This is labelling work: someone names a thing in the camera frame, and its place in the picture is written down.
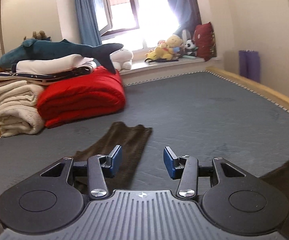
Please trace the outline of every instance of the purple bag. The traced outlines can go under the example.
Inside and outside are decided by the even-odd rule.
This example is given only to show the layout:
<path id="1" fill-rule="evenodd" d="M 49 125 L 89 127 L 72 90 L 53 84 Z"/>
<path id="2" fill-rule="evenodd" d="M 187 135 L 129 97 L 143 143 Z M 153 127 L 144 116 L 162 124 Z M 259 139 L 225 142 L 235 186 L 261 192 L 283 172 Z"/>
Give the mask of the purple bag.
<path id="1" fill-rule="evenodd" d="M 253 50 L 239 51 L 240 76 L 260 83 L 260 56 Z"/>

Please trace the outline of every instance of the gray mattress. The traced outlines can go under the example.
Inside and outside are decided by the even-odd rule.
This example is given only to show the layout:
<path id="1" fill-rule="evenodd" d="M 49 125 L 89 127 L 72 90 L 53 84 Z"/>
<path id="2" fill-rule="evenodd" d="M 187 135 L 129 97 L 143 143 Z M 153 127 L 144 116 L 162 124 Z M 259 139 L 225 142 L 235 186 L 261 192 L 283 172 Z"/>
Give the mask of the gray mattress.
<path id="1" fill-rule="evenodd" d="M 0 194 L 54 161 L 84 150 L 112 122 L 153 127 L 131 189 L 172 189 L 162 152 L 192 155 L 210 165 L 221 156 L 261 176 L 289 159 L 289 113 L 265 98 L 208 72 L 125 87 L 124 111 L 73 122 L 38 135 L 0 139 Z M 199 179 L 199 193 L 209 188 Z"/>

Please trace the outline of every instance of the sunlight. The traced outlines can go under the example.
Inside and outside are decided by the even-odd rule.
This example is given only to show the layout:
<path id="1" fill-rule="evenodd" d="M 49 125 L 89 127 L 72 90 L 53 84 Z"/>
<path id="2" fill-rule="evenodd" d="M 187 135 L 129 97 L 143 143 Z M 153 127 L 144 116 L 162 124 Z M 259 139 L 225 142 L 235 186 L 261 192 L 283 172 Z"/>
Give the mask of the sunlight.
<path id="1" fill-rule="evenodd" d="M 102 44 L 121 43 L 124 45 L 125 49 L 135 51 L 138 49 L 143 49 L 142 40 L 143 40 L 142 34 L 138 29 L 121 34 L 111 39 L 103 40 Z"/>
<path id="2" fill-rule="evenodd" d="M 166 40 L 179 23 L 169 8 L 168 0 L 139 0 L 139 25 L 148 47 Z"/>
<path id="3" fill-rule="evenodd" d="M 121 3 L 111 6 L 112 31 L 119 29 L 129 29 L 136 26 L 130 3 Z"/>

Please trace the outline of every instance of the brown plush toy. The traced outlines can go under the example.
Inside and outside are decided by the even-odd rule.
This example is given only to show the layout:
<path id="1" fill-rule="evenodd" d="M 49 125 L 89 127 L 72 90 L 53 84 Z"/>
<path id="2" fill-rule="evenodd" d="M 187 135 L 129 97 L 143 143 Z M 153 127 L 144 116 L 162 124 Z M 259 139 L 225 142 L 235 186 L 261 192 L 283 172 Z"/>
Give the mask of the brown plush toy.
<path id="1" fill-rule="evenodd" d="M 39 31 L 38 33 L 32 32 L 32 37 L 29 39 L 36 39 L 40 41 L 51 41 L 51 37 L 47 37 L 46 33 L 44 31 Z"/>

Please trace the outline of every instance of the yellow plush toy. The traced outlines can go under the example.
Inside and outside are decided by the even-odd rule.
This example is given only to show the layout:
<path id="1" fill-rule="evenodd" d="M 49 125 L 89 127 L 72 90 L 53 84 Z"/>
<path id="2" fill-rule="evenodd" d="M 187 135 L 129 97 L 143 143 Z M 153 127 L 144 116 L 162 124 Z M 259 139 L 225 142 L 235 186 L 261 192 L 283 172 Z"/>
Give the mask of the yellow plush toy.
<path id="1" fill-rule="evenodd" d="M 148 60 L 156 60 L 158 59 L 159 57 L 157 56 L 156 52 L 154 50 L 149 50 L 149 53 L 147 53 L 146 55 L 146 60 L 145 61 L 148 61 Z"/>
<path id="2" fill-rule="evenodd" d="M 160 40 L 158 42 L 158 46 L 146 54 L 146 61 L 149 59 L 156 60 L 160 58 L 171 60 L 178 56 L 178 52 L 180 51 L 182 44 L 182 39 L 177 35 L 172 35 L 166 41 Z"/>

